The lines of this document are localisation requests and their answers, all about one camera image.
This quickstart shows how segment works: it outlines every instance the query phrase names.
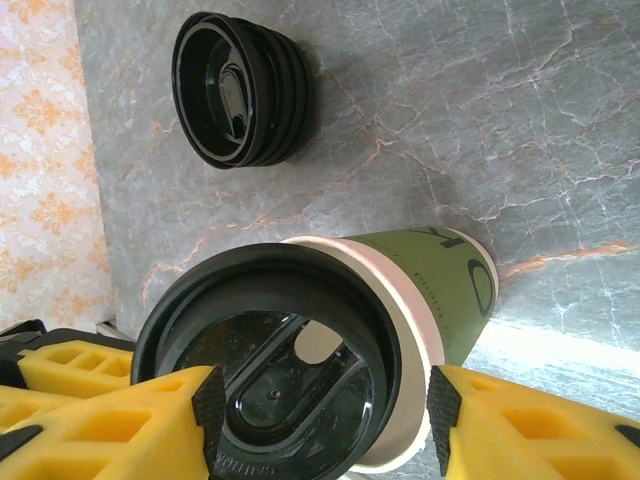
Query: marble surface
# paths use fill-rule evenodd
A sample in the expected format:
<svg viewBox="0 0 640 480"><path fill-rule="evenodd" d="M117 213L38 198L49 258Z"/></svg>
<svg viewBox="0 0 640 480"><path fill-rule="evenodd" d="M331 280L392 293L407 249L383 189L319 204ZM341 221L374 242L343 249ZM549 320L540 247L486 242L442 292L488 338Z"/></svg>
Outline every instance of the marble surface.
<svg viewBox="0 0 640 480"><path fill-rule="evenodd" d="M190 148L171 50L198 10L312 58L296 158L217 171ZM502 278L467 366L640 418L640 8L621 0L76 0L117 321L184 271L312 232L444 225ZM439 478L432 445L394 478Z"/></svg>

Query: wallpaper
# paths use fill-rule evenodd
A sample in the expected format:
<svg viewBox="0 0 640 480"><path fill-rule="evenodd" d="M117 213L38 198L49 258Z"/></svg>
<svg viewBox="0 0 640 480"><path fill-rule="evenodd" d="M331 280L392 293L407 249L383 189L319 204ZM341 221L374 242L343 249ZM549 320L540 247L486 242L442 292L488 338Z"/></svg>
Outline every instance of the wallpaper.
<svg viewBox="0 0 640 480"><path fill-rule="evenodd" d="M112 316L72 0L0 0L0 330Z"/></svg>

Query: black lid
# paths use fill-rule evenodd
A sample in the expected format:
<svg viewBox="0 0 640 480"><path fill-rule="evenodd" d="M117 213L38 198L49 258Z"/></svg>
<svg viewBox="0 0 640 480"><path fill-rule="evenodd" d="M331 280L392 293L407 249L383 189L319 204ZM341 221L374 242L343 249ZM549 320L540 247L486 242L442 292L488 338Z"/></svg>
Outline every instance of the black lid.
<svg viewBox="0 0 640 480"><path fill-rule="evenodd" d="M275 165L310 134L315 96L306 59L265 27L192 15L176 39L172 83L187 138L214 167Z"/></svg>
<svg viewBox="0 0 640 480"><path fill-rule="evenodd" d="M319 363L295 348L311 320L342 339ZM225 377L215 474L228 480L338 478L379 435L400 383L399 344L379 299L337 260L298 245L225 252L160 300L132 381L202 364Z"/></svg>

